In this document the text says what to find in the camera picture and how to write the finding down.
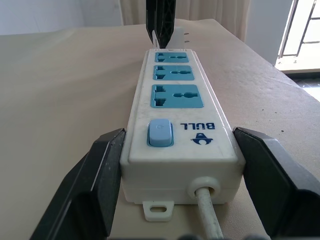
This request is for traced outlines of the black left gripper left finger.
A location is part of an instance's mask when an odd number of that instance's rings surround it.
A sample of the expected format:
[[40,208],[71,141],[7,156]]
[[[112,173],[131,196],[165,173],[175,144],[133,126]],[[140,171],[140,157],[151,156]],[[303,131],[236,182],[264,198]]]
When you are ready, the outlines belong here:
[[68,172],[29,240],[107,240],[121,183],[126,131],[96,139]]

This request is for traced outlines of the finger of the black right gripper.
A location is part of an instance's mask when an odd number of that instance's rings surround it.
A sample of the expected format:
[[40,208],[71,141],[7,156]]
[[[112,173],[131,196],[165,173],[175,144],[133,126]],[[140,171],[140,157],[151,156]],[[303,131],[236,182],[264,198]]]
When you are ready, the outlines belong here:
[[155,19],[156,19],[156,10],[157,10],[157,0],[145,0],[145,16],[146,16],[146,30],[148,36],[153,43],[153,34],[155,30]]
[[171,40],[175,26],[176,0],[156,0],[156,37],[161,49]]

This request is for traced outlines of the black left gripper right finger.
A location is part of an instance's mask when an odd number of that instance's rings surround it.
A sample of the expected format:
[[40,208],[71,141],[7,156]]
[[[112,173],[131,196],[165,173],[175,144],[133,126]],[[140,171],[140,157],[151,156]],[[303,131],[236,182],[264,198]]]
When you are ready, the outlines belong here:
[[320,181],[262,132],[236,127],[246,189],[272,240],[320,240]]

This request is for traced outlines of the white charger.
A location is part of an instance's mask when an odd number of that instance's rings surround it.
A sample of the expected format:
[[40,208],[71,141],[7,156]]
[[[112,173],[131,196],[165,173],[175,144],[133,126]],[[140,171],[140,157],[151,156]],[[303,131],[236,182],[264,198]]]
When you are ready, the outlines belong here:
[[[160,44],[156,37],[156,32],[152,31],[152,44],[154,49],[161,49]],[[171,39],[169,40],[167,46],[164,49],[185,49],[185,43],[187,41],[184,39],[185,33],[184,29],[180,26],[175,26]]]

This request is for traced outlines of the white power strip blue sockets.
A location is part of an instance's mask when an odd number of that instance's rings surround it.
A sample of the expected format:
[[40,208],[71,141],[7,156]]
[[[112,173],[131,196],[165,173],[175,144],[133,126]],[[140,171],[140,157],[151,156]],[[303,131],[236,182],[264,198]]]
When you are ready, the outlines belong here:
[[191,49],[150,49],[140,71],[121,158],[125,199],[150,222],[175,205],[231,202],[245,160],[200,60]]

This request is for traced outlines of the beige curtain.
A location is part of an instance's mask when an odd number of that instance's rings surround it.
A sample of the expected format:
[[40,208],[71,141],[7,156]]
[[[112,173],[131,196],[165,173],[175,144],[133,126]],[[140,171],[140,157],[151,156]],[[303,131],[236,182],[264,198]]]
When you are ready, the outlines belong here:
[[[214,19],[241,41],[246,40],[251,0],[176,0],[177,19]],[[119,0],[125,25],[146,22],[146,0]]]

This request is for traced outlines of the white window frame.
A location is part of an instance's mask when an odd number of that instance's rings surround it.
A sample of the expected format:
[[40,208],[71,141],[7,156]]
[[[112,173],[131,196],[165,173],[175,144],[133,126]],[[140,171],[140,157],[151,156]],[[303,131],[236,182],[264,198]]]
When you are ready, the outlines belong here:
[[292,0],[275,67],[285,74],[320,72],[320,0]]

